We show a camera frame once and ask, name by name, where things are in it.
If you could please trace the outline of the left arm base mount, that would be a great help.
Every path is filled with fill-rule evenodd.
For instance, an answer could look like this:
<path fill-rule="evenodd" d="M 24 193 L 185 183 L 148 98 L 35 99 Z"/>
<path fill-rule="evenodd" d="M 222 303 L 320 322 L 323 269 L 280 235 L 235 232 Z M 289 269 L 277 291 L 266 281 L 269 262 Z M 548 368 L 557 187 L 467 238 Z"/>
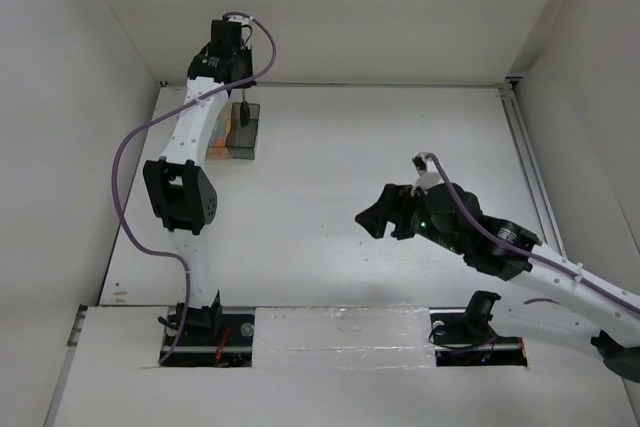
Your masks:
<path fill-rule="evenodd" d="M 231 310 L 222 314 L 222 328 L 218 334 L 195 328 L 185 328 L 177 346 L 167 360 L 177 334 L 176 315 L 160 316 L 164 328 L 159 353 L 162 367 L 248 368 L 252 366 L 255 312 Z"/>

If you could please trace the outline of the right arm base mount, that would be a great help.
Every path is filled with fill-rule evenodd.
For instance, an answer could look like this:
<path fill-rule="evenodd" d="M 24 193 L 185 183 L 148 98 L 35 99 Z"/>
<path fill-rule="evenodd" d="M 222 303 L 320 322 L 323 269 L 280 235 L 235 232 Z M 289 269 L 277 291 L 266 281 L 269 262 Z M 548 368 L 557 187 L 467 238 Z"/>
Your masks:
<path fill-rule="evenodd" d="M 491 327 L 492 309 L 501 297 L 476 291 L 467 305 L 429 309 L 428 341 L 437 367 L 527 367 L 519 337 L 499 336 Z"/>

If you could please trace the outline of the black handled scissors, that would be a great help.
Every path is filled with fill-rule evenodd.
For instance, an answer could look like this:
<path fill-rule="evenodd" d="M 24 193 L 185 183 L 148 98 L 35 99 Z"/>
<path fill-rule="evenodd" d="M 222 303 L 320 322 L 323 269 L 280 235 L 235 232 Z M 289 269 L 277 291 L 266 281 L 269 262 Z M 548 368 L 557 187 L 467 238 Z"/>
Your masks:
<path fill-rule="evenodd" d="M 242 97 L 239 106 L 239 120 L 242 127 L 247 127 L 251 122 L 251 108 L 246 98 L 246 90 L 242 90 Z"/>

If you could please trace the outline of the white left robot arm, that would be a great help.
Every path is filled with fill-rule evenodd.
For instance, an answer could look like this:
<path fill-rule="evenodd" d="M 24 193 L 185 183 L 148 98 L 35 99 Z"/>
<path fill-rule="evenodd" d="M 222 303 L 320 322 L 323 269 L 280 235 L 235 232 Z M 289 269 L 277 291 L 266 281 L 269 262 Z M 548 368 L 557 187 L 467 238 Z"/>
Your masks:
<path fill-rule="evenodd" d="M 250 19 L 226 15 L 211 23 L 210 41 L 193 58 L 184 103 L 170 139 L 157 160 L 143 167 L 152 210 L 169 231 L 187 263 L 189 293 L 176 306 L 185 322 L 183 334 L 212 343 L 222 334 L 219 289 L 209 266 L 209 242 L 203 231 L 216 215 L 217 192 L 204 172 L 204 161 L 218 115 L 228 102 L 230 84 L 253 75 Z"/>

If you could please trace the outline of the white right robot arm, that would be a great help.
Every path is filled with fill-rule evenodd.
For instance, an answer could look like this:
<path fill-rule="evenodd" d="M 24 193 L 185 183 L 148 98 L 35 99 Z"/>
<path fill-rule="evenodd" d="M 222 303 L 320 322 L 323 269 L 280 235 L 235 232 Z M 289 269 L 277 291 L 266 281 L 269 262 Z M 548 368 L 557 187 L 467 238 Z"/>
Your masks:
<path fill-rule="evenodd" d="M 387 184 L 356 223 L 372 238 L 422 237 L 475 271 L 535 292 L 531 303 L 492 291 L 472 295 L 448 350 L 530 337 L 583 353 L 617 376 L 639 380 L 639 297 L 571 262 L 530 230 L 486 215 L 457 184 Z"/>

